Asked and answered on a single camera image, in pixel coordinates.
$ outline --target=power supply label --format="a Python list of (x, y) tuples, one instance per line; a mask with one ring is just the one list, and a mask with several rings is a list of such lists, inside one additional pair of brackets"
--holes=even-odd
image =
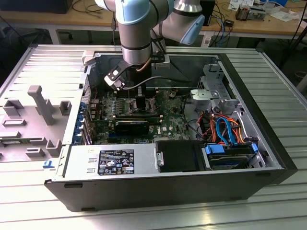
[(98, 174), (134, 174), (134, 151), (132, 149), (100, 151)]

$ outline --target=gray plastic part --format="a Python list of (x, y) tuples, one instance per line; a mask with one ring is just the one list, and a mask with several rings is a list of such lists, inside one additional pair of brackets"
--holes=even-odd
[(26, 152), (28, 157), (44, 157), (45, 153), (41, 148), (27, 148)]
[(43, 116), (46, 124), (51, 126), (54, 124), (54, 119), (50, 112), (50, 107), (47, 106), (43, 96), (42, 96), (42, 87), (40, 85), (31, 85), (28, 90), (28, 95), (33, 97), (41, 115)]
[(20, 116), (17, 109), (23, 109), (24, 107), (21, 105), (19, 100), (8, 100), (3, 109), (9, 117), (17, 117)]
[[(45, 99), (45, 103), (46, 103), (47, 108), (49, 109), (49, 111), (50, 111), (51, 114), (52, 114), (54, 109), (53, 109), (53, 106), (52, 106), (50, 100), (49, 100), (49, 99)], [(38, 112), (39, 115), (42, 115), (42, 113), (39, 111), (39, 108), (38, 108), (38, 107), (36, 107), (36, 110), (37, 110), (37, 112)]]
[(12, 127), (12, 126), (25, 126), (27, 122), (24, 119), (11, 119), (11, 120), (4, 120), (2, 125), (4, 127)]
[(14, 106), (3, 107), (3, 109), (9, 117), (20, 116), (20, 114), (18, 113), (17, 109)]
[(0, 138), (19, 138), (20, 132), (0, 132)]
[(16, 109), (23, 109), (24, 107), (23, 107), (23, 105), (20, 103), (20, 101), (19, 100), (8, 100), (6, 103), (5, 103), (5, 105), (4, 105), (4, 107), (6, 107), (6, 106), (13, 106), (13, 107), (15, 107)]
[(31, 140), (29, 141), (31, 145), (46, 145), (47, 144), (47, 139), (45, 137), (42, 137), (40, 140)]
[(71, 113), (71, 102), (61, 101), (61, 103), (59, 104), (59, 109), (63, 116), (68, 116)]
[(49, 152), (50, 156), (52, 157), (58, 157), (59, 154), (61, 153), (61, 148), (62, 148), (62, 142), (60, 139), (58, 139), (56, 146), (53, 145), (51, 140), (49, 140), (46, 145), (46, 150)]

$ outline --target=wire bundle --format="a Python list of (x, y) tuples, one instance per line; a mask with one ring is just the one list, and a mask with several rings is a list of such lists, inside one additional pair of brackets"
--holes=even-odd
[[(210, 141), (213, 143), (216, 143), (218, 140), (220, 140), (218, 142), (218, 144), (222, 144), (222, 145), (226, 145), (228, 144), (227, 141), (225, 142), (224, 138), (220, 138), (223, 137), (225, 134), (225, 131), (227, 130), (227, 128), (225, 128), (224, 132), (221, 134), (217, 131), (217, 126), (218, 124), (218, 119), (219, 118), (224, 118), (226, 121), (232, 123), (233, 125), (231, 126), (231, 131), (234, 133), (235, 137), (236, 137), (236, 141), (237, 143), (245, 143), (243, 138), (242, 138), (242, 134), (241, 134), (241, 127), (240, 124), (238, 122), (236, 122), (234, 119), (223, 115), (223, 114), (214, 114), (211, 113), (211, 118), (210, 118), (210, 128), (208, 128), (206, 130), (205, 133), (203, 133), (202, 138), (204, 138), (206, 141)], [(202, 119), (202, 116), (200, 116), (200, 118), (198, 119), (197, 123), (199, 124), (200, 120)]]

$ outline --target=black cable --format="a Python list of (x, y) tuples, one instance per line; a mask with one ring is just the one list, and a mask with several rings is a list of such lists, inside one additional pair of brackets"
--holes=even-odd
[(298, 26), (297, 26), (296, 32), (295, 32), (295, 34), (293, 35), (293, 37), (292, 37), (292, 39), (291, 39), (291, 41), (290, 41), (288, 50), (290, 50), (290, 46), (291, 46), (291, 44), (292, 44), (292, 42), (293, 42), (293, 40), (294, 40), (294, 38), (295, 38), (295, 36), (296, 36), (296, 34), (297, 34), (297, 31), (298, 31), (299, 27), (301, 26), (301, 23), (302, 23), (302, 20), (303, 20), (303, 18), (304, 18), (304, 14), (305, 14), (305, 11), (306, 11), (306, 7), (307, 7), (307, 1), (306, 1), (304, 10), (303, 10), (303, 14), (302, 14), (301, 20), (300, 20), (300, 22), (299, 22), (299, 24), (298, 24)]
[(150, 78), (147, 78), (145, 79), (144, 81), (140, 82), (139, 84), (136, 84), (132, 87), (125, 87), (125, 88), (122, 88), (123, 90), (133, 90), (137, 87), (139, 87), (140, 85), (148, 82), (148, 81), (151, 81), (153, 79), (166, 79), (166, 80), (171, 80), (171, 81), (176, 81), (176, 82), (182, 82), (182, 83), (187, 83), (187, 82), (190, 82), (190, 81), (187, 81), (187, 80), (180, 80), (180, 79), (173, 79), (173, 78), (169, 78), (169, 77), (163, 77), (163, 76), (154, 76), (154, 77), (150, 77)]
[(73, 9), (74, 11), (77, 11), (77, 12), (80, 12), (80, 13), (92, 13), (92, 12), (97, 12), (97, 11), (102, 11), (102, 10), (103, 10), (103, 9), (95, 10), (95, 11), (80, 11), (80, 10), (77, 10), (77, 9), (75, 8), (75, 5), (76, 5), (78, 2), (80, 2), (80, 1), (82, 1), (82, 0), (77, 0), (75, 3), (73, 3), (72, 9)]
[(187, 123), (189, 124), (189, 123), (192, 122), (192, 121), (197, 121), (197, 119), (189, 120)]
[[(216, 12), (216, 13), (220, 14), (219, 18), (221, 19), (222, 23), (224, 23), (224, 21), (225, 21), (225, 16), (221, 13), (221, 10), (220, 10), (219, 6), (218, 6), (217, 4), (215, 4), (215, 5), (216, 5), (218, 11), (213, 10), (213, 12)], [(217, 21), (217, 23), (218, 23), (218, 25), (219, 25), (221, 28), (220, 28), (220, 30), (219, 30), (219, 33), (216, 35), (215, 39), (212, 41), (212, 43), (211, 43), (211, 45), (210, 45), (209, 47), (212, 47), (212, 46), (214, 45), (214, 43), (215, 43), (215, 46), (218, 44), (217, 38), (218, 38), (218, 36), (220, 35), (220, 32), (221, 32), (222, 29), (223, 29), (223, 26), (220, 25), (218, 21)]]
[(15, 33), (22, 39), (24, 40), (24, 42), (29, 45), (29, 43), (20, 35), (20, 33), (17, 32), (17, 30), (15, 30), (1, 15), (0, 18), (2, 21), (4, 21), (11, 29), (13, 29), (15, 31)]
[(116, 19), (115, 19), (115, 12), (113, 12), (112, 22), (111, 22), (111, 29), (112, 29), (112, 41), (113, 45), (115, 46), (115, 30), (116, 30)]
[(200, 134), (196, 129), (194, 129), (194, 128), (189, 124), (190, 121), (188, 122), (187, 119), (186, 119), (186, 116), (185, 116), (185, 114), (184, 114), (184, 110), (185, 110), (185, 108), (186, 108), (186, 104), (187, 104), (187, 100), (188, 100), (189, 95), (190, 95), (190, 93), (187, 94), (186, 99), (185, 99), (185, 101), (184, 101), (184, 103), (183, 103), (183, 107), (182, 107), (182, 117), (183, 117), (183, 121), (185, 122), (185, 124), (187, 124), (187, 126), (188, 126), (190, 129), (192, 129), (195, 133), (197, 133), (197, 135), (199, 135), (200, 138), (201, 138), (204, 142), (209, 143), (209, 141), (206, 141), (206, 140), (202, 137), (202, 134)]

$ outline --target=floor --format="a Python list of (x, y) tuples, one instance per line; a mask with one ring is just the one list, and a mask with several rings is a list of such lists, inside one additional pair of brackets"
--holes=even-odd
[[(23, 35), (30, 32), (35, 32), (31, 29), (17, 29), (18, 33)], [(27, 44), (30, 43), (40, 43), (40, 44), (51, 44), (51, 40), (48, 36), (31, 36), (27, 37), (24, 40), (19, 41), (18, 35), (10, 28), (4, 29), (6, 38), (0, 39), (0, 84), (2, 84), (11, 70), (14, 68), (22, 54), (27, 48)], [(112, 32), (100, 32), (93, 31), (92, 37), (93, 40), (89, 43), (88, 33), (86, 31), (71, 31), (73, 39), (70, 40), (67, 34), (61, 34), (61, 40), (63, 44), (76, 44), (76, 45), (111, 45), (112, 42)], [(228, 47), (236, 42), (232, 43), (231, 38), (228, 44)], [(199, 36), (193, 46), (201, 45), (202, 36)], [(256, 38), (240, 38), (237, 47), (239, 48), (257, 48), (262, 49), (273, 61), (275, 64), (279, 64), (281, 57), (284, 55), (284, 48), (288, 45), (288, 40), (282, 39), (265, 39), (260, 41)], [(115, 32), (115, 44), (119, 45), (119, 34)], [(177, 42), (167, 41), (167, 46), (180, 46)], [(302, 71), (307, 72), (307, 47), (301, 44), (297, 50), (290, 56), (287, 63), (284, 65), (282, 71), (289, 78), (289, 80), (297, 85), (300, 81), (298, 77), (295, 76), (295, 72)], [(303, 92), (304, 96), (307, 96), (307, 90)]]

